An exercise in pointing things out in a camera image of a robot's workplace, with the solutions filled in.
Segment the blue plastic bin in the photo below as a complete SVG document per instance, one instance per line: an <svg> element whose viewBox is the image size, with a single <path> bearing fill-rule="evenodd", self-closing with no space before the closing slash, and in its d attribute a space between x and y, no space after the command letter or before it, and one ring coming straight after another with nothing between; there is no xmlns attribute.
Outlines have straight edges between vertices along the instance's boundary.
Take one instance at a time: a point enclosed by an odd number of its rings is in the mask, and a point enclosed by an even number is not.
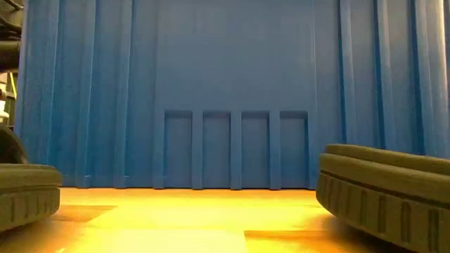
<svg viewBox="0 0 450 253"><path fill-rule="evenodd" d="M450 158L447 0L25 0L15 132L78 188L309 188Z"/></svg>

